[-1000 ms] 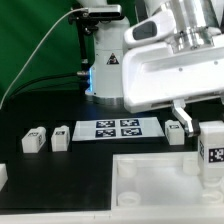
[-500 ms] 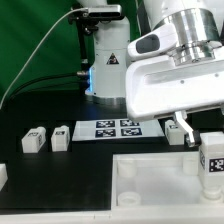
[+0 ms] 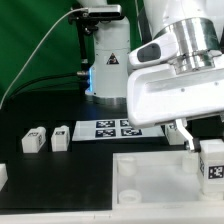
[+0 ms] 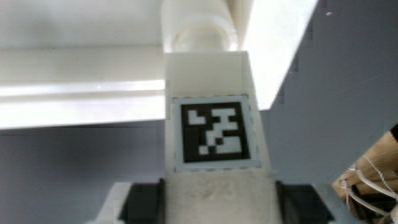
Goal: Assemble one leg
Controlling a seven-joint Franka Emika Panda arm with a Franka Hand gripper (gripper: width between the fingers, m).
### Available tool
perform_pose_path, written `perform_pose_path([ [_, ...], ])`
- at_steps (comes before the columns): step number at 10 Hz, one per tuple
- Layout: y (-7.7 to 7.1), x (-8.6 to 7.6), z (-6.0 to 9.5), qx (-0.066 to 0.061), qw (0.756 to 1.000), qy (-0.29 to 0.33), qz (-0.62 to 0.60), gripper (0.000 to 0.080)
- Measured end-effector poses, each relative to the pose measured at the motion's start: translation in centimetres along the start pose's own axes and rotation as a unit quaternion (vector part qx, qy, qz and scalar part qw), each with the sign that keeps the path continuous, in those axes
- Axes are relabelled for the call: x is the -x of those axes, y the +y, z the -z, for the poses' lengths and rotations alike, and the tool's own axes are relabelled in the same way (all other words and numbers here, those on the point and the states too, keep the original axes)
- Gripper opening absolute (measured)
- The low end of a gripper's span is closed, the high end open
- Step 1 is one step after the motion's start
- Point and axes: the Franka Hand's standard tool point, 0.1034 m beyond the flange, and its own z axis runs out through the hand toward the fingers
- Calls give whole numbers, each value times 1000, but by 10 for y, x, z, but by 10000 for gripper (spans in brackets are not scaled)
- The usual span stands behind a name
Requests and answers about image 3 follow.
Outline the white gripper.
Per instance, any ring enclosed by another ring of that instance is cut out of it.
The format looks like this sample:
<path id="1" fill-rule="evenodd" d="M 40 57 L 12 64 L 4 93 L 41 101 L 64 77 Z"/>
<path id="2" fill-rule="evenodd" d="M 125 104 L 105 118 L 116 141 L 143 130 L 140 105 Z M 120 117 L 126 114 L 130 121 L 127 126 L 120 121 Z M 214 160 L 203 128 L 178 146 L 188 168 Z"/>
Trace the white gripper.
<path id="1" fill-rule="evenodd" d="M 196 150 L 187 121 L 224 112 L 224 62 L 215 67 L 176 75 L 169 64 L 139 69 L 127 84 L 127 111 L 134 128 L 171 123 L 185 140 L 189 152 Z"/>

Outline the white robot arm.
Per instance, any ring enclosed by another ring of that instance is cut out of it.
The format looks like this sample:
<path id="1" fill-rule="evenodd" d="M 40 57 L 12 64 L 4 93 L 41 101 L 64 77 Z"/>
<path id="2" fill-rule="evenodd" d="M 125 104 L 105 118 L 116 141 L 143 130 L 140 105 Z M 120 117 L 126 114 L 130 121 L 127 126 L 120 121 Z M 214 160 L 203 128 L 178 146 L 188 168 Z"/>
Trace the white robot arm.
<path id="1" fill-rule="evenodd" d="M 134 128 L 172 123 L 187 149 L 199 150 L 187 122 L 224 112 L 224 0 L 143 0 L 151 38 L 135 50 L 120 6 L 77 1 L 84 24 L 94 26 L 87 98 L 125 102 Z"/>

